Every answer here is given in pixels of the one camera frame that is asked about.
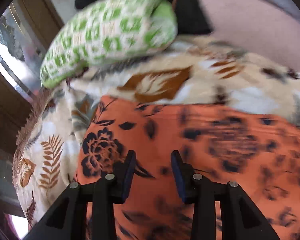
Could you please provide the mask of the orange black floral garment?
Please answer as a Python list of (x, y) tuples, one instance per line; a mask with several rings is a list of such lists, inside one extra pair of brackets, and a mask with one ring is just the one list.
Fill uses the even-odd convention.
[(212, 181), (235, 180), (281, 239), (300, 235), (300, 128), (220, 105), (142, 105), (104, 96), (82, 142), (76, 179), (93, 183), (136, 153), (132, 187), (115, 206), (119, 239), (189, 239), (171, 153)]

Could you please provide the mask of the beige leaf print blanket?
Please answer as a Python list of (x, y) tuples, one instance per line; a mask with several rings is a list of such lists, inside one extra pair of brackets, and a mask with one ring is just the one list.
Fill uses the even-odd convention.
[(212, 38), (182, 36), (153, 56), (80, 69), (42, 89), (17, 137), (13, 182), (29, 224), (70, 184), (104, 95), (141, 103), (146, 117), (162, 105), (224, 103), (300, 128), (300, 72)]

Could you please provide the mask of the wooden glass cabinet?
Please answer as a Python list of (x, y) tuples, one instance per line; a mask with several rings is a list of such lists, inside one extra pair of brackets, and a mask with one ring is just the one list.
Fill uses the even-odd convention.
[(24, 216), (12, 180), (16, 140), (42, 94), (40, 64), (62, 26), (51, 0), (0, 0), (0, 222)]

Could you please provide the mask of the pink quilted mattress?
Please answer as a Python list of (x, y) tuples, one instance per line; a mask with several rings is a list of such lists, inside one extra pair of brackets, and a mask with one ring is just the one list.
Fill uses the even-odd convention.
[(200, 0), (213, 37), (300, 71), (300, 23), (262, 0)]

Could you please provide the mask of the green white patterned pillow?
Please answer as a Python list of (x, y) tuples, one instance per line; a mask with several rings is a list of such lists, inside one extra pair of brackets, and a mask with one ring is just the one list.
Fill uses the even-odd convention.
[(52, 89), (84, 67), (155, 54), (177, 32), (177, 17), (167, 0), (99, 0), (55, 36), (40, 67), (41, 83)]

